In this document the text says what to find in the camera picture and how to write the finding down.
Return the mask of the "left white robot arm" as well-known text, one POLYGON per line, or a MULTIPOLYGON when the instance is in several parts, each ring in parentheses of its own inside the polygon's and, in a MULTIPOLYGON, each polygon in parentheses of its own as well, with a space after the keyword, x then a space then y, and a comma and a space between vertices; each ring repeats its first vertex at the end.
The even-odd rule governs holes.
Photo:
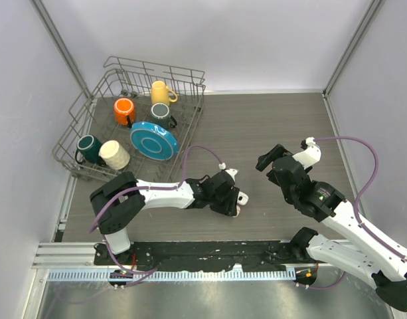
POLYGON ((95 214, 91 230, 99 229, 117 265, 131 260, 126 227, 141 211, 158 208, 203 209, 237 217, 249 196, 236 187, 236 169, 222 169, 214 176, 186 178, 177 183, 154 183, 121 173, 90 195, 95 214))

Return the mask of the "white earbud charging case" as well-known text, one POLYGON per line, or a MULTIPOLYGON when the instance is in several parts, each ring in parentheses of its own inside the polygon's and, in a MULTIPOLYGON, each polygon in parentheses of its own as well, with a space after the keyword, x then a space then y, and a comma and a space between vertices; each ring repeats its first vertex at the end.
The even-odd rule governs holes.
POLYGON ((248 200, 249 200, 249 197, 245 193, 243 193, 241 191, 238 193, 238 197, 237 197, 238 205, 244 206, 247 204, 248 200))

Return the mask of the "beige earbud case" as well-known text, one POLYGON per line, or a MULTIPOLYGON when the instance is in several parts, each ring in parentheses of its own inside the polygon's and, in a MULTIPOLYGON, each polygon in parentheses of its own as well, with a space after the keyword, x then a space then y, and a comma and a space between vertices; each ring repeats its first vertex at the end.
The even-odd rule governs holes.
POLYGON ((236 218, 237 216, 239 216, 239 214, 240 214, 240 212, 241 212, 241 208, 240 208, 240 206, 236 206, 236 210, 235 210, 235 213, 233 214, 233 218, 236 218))

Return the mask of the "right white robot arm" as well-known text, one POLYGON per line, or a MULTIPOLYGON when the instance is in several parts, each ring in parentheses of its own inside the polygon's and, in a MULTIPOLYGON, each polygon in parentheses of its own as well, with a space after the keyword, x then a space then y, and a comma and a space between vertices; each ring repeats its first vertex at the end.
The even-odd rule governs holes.
POLYGON ((256 169, 270 166, 266 176, 280 187, 288 204, 336 231, 354 248, 304 227, 291 240, 291 256, 300 263, 329 263, 367 283, 389 306, 407 312, 407 248, 364 218, 332 185, 311 180, 309 171, 321 160, 321 149, 313 138, 301 146, 302 151, 293 154, 276 145, 258 158, 256 169))

